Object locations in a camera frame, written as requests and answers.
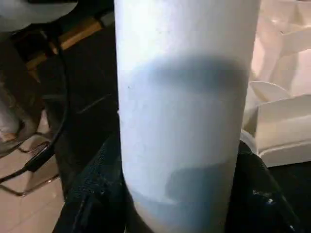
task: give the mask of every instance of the black wire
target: black wire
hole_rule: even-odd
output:
[[[27,171],[27,169],[25,167],[23,167],[22,169],[17,170],[16,172],[13,172],[12,174],[10,174],[8,176],[0,178],[0,183],[6,182],[6,181],[8,181],[10,179],[13,179],[16,176],[19,176],[19,175],[25,173],[26,171]]]
[[[69,112],[70,112],[70,84],[69,84],[69,76],[68,76],[68,68],[67,64],[65,61],[65,57],[63,54],[63,49],[61,47],[61,44],[59,42],[59,39],[55,39],[55,46],[58,52],[58,57],[61,61],[61,76],[63,80],[63,85],[64,85],[64,95],[65,95],[65,109],[64,109],[64,114],[62,121],[60,123],[60,126],[52,138],[51,142],[49,143],[48,146],[46,146],[37,156],[34,156],[31,160],[29,160],[22,169],[8,175],[5,177],[0,178],[0,183],[3,183],[5,181],[8,181],[16,176],[19,176],[26,171],[32,171],[35,172],[37,171],[40,167],[42,167],[53,155],[54,155],[54,146],[56,142],[58,141],[60,135],[63,133],[64,128],[66,126],[66,123],[69,118]]]

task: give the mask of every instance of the white tube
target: white tube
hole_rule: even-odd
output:
[[[224,231],[258,9],[115,0],[128,232]]]

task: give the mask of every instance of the white cylinder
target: white cylinder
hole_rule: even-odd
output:
[[[131,233],[221,233],[259,0],[115,0]]]

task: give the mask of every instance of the black fabric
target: black fabric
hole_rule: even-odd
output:
[[[306,232],[311,233],[311,162],[277,166],[269,170]]]
[[[118,121],[117,65],[114,27],[80,41],[64,51],[71,87],[71,115],[55,146],[64,195],[76,176],[95,156]],[[38,67],[52,132],[63,115],[60,63],[50,58]]]
[[[76,178],[54,233],[123,233],[124,184],[120,139],[111,136]]]
[[[125,200],[117,134],[105,142],[73,183],[53,233],[122,233]],[[267,167],[243,142],[226,224],[226,233],[235,232],[304,232]]]

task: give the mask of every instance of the white surface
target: white surface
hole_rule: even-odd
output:
[[[30,4],[26,0],[0,0],[0,32],[20,30],[32,23],[47,23],[72,11],[77,3]]]
[[[288,91],[282,87],[263,81],[251,81],[248,84],[242,128],[256,117],[258,106],[277,100],[290,98]]]
[[[271,81],[282,86],[292,96],[311,94],[311,50],[282,57]]]
[[[247,77],[222,62],[248,72],[258,4],[115,1],[123,172],[156,233],[223,230]]]
[[[259,106],[255,140],[268,167],[311,161],[310,103],[303,95]]]
[[[311,143],[302,142],[275,147],[263,151],[259,156],[267,167],[282,166],[311,161]]]

